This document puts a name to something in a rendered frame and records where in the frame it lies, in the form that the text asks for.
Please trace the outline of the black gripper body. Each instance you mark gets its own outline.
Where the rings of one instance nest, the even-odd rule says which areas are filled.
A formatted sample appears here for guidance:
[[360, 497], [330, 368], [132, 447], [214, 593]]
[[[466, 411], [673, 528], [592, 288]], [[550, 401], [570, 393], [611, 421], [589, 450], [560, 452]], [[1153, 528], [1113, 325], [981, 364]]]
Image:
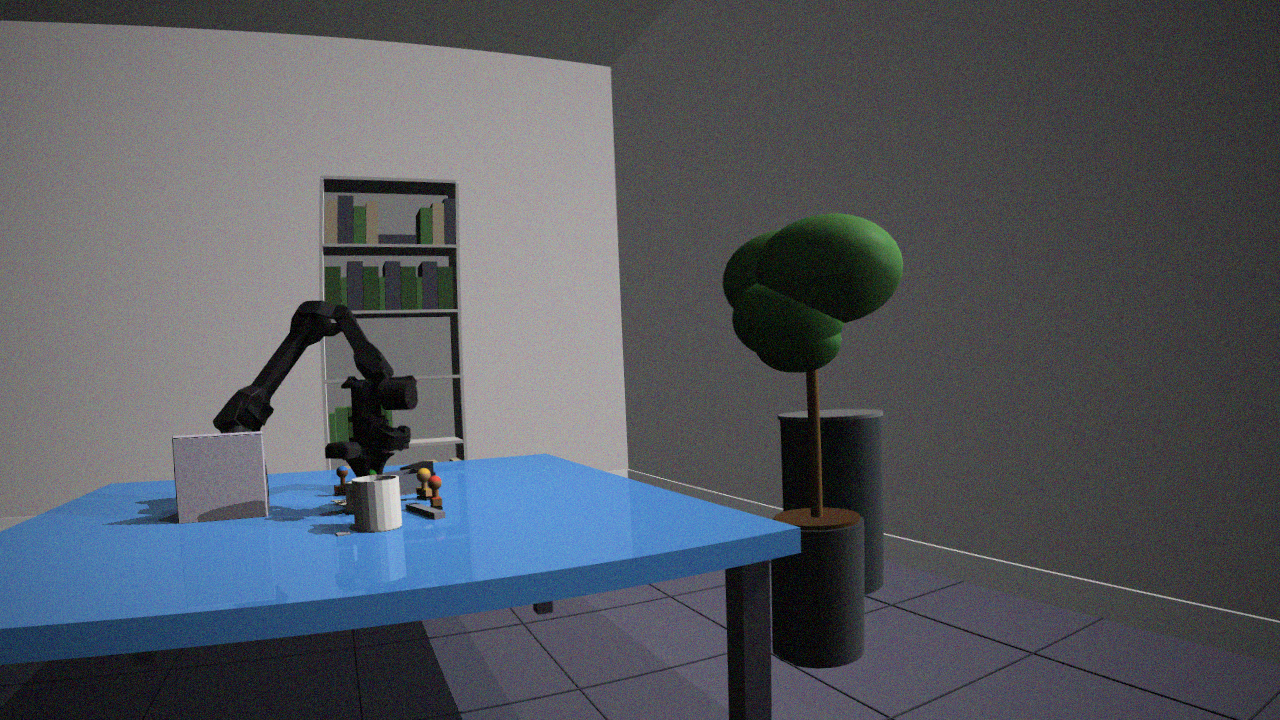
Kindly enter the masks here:
[[325, 448], [325, 457], [369, 457], [369, 454], [389, 454], [380, 445], [370, 439], [370, 443], [365, 443], [365, 436], [369, 428], [369, 421], [378, 419], [378, 424], [387, 419], [387, 415], [381, 416], [381, 410], [370, 413], [353, 413], [348, 416], [348, 421], [352, 421], [353, 438], [349, 442], [334, 442], [328, 443]]

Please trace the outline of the grey mug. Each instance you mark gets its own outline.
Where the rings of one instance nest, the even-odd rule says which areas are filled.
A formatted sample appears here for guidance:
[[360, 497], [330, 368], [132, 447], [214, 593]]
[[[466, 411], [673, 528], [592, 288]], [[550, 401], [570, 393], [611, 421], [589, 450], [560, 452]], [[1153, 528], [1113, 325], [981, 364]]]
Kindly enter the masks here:
[[369, 475], [346, 483], [347, 511], [355, 512], [355, 527], [365, 533], [401, 528], [401, 491], [397, 475]]

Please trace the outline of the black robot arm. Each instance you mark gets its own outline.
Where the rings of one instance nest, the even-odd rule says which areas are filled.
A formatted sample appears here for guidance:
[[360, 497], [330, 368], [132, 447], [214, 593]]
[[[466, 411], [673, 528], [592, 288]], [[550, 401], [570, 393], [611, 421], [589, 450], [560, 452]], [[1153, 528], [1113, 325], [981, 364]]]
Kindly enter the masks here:
[[[332, 323], [330, 319], [337, 323]], [[385, 410], [404, 410], [417, 407], [416, 378], [413, 375], [392, 377], [394, 370], [379, 348], [369, 343], [362, 328], [356, 322], [349, 307], [326, 301], [305, 301], [296, 310], [291, 322], [291, 333], [283, 340], [276, 352], [262, 368], [251, 386], [236, 392], [228, 404], [212, 420], [221, 433], [259, 432], [265, 427], [274, 407], [270, 398], [294, 366], [300, 355], [310, 345], [343, 331], [353, 348], [355, 365], [365, 379], [349, 375], [340, 389], [351, 389], [353, 413]], [[369, 421], [365, 443], [372, 439], [387, 451], [403, 451], [410, 443], [410, 427], [390, 427], [389, 419]]]

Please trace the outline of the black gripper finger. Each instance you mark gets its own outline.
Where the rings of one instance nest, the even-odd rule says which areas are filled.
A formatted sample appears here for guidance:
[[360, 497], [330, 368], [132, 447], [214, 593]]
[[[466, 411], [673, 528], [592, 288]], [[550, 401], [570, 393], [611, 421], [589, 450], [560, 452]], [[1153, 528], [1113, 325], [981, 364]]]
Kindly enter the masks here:
[[394, 454], [396, 452], [389, 452], [389, 454], [369, 454], [369, 456], [372, 457], [372, 462], [370, 462], [369, 469], [375, 470], [376, 475], [381, 475], [384, 465], [387, 464], [387, 461], [389, 460], [389, 457], [392, 455], [394, 455]]
[[343, 460], [346, 460], [349, 464], [349, 468], [352, 468], [352, 470], [355, 471], [355, 477], [356, 478], [358, 478], [358, 477], [369, 477], [369, 466], [370, 466], [370, 462], [372, 462], [372, 457], [371, 456], [369, 456], [369, 457], [351, 457], [351, 459], [344, 459], [343, 457]]

